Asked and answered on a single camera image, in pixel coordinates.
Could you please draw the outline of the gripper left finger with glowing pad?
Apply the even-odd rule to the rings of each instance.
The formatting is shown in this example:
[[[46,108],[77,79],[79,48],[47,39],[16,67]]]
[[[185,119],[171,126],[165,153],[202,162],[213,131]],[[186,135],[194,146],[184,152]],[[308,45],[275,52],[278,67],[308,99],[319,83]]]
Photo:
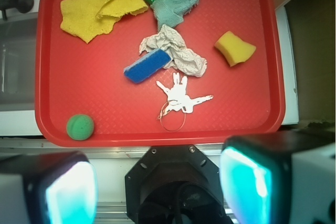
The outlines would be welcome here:
[[[1,223],[94,223],[98,182],[79,151],[1,157]]]

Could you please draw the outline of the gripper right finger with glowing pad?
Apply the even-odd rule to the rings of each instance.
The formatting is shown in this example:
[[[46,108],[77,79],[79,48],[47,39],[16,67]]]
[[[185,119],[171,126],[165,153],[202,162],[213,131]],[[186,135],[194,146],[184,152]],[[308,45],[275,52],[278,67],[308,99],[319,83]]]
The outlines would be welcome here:
[[[335,223],[335,134],[290,130],[232,136],[219,161],[239,223]]]

